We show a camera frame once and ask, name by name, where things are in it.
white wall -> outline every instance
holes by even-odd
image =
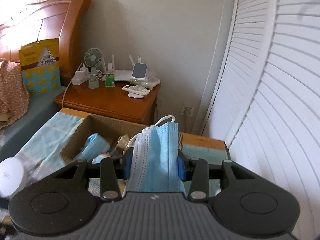
[[[0,0],[0,22],[22,5],[41,0]],[[82,24],[83,52],[115,55],[116,69],[142,56],[162,82],[159,115],[182,121],[182,103],[199,106],[209,74],[224,0],[92,0]],[[214,66],[218,76],[220,66]],[[188,120],[191,131],[193,118]]]
[[[202,132],[201,126],[203,124],[204,117],[206,116],[206,112],[208,111],[211,102],[211,97],[215,89],[216,80],[219,74],[219,72],[217,72],[217,68],[220,68],[224,52],[226,50],[234,2],[235,0],[224,0],[221,22],[219,27],[219,34],[216,40],[211,66],[205,83],[204,91],[199,105],[199,110],[192,128],[192,133],[194,134],[199,134],[199,132]]]

surgical mask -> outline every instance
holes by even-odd
[[[171,122],[158,127],[162,121]],[[126,191],[185,192],[178,172],[178,124],[172,115],[142,130],[129,142],[133,146],[130,178]]]
[[[84,149],[75,159],[86,159],[88,163],[91,163],[99,154],[106,153],[109,149],[110,144],[98,133],[94,133],[87,138]]]

wooden bed headboard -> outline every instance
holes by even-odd
[[[26,5],[0,25],[0,58],[19,60],[21,46],[59,38],[61,84],[66,86],[83,61],[79,23],[91,0],[47,0]]]

louvered closet door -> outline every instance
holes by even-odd
[[[263,71],[235,120],[225,138],[231,158],[293,193],[301,209],[293,233],[314,239],[320,234],[320,0],[277,0]]]
[[[246,97],[260,54],[270,0],[236,0],[228,47],[204,133],[224,140]]]

white power cable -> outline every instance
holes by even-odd
[[[102,80],[99,77],[103,77],[102,71],[97,69],[97,72],[99,72],[99,74],[89,74],[89,79],[95,81],[96,79],[92,79],[91,76],[97,77],[97,79]]]
[[[85,67],[85,64],[82,62],[82,63],[79,65],[79,67],[78,67],[78,69],[77,69],[76,71],[78,71],[78,70],[81,68],[82,65]],[[67,85],[66,90],[65,90],[64,93],[63,93],[63,97],[62,97],[62,107],[61,107],[61,108],[63,108],[64,96],[66,95],[66,92],[67,92],[67,90],[68,90],[68,88],[69,88],[70,85],[71,85],[71,81],[69,82],[69,84]]]

